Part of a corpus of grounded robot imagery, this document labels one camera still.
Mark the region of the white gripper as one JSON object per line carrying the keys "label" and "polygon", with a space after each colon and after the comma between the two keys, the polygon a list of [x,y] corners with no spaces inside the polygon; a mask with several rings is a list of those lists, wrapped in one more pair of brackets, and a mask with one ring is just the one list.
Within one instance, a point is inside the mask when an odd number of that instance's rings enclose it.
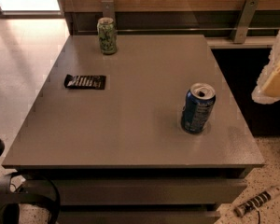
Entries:
{"label": "white gripper", "polygon": [[262,105],[280,101],[280,30],[270,51],[269,62],[263,67],[251,97]]}

